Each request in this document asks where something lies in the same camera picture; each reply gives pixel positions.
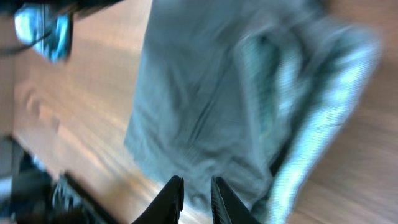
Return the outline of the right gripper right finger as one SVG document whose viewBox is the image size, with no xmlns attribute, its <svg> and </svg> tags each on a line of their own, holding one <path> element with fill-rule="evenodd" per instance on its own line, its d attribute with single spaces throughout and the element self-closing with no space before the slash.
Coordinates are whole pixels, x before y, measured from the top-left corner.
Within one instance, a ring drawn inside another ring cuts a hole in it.
<svg viewBox="0 0 398 224">
<path fill-rule="evenodd" d="M 214 224 L 260 224 L 221 177 L 211 179 Z"/>
</svg>

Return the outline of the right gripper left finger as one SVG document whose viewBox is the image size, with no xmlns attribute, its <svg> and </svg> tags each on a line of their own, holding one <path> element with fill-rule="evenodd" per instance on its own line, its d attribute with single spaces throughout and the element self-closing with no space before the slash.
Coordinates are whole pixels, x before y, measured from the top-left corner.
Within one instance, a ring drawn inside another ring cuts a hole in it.
<svg viewBox="0 0 398 224">
<path fill-rule="evenodd" d="M 184 203 L 184 180 L 175 175 L 131 224 L 178 224 Z"/>
</svg>

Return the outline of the grey shorts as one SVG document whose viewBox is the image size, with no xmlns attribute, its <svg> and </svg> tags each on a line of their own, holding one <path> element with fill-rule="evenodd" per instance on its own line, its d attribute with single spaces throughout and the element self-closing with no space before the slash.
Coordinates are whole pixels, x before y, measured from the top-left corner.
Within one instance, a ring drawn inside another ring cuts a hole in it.
<svg viewBox="0 0 398 224">
<path fill-rule="evenodd" d="M 185 179 L 211 210 L 224 178 L 261 223 L 285 223 L 380 56 L 323 1 L 154 1 L 125 146 L 150 179 Z"/>
</svg>

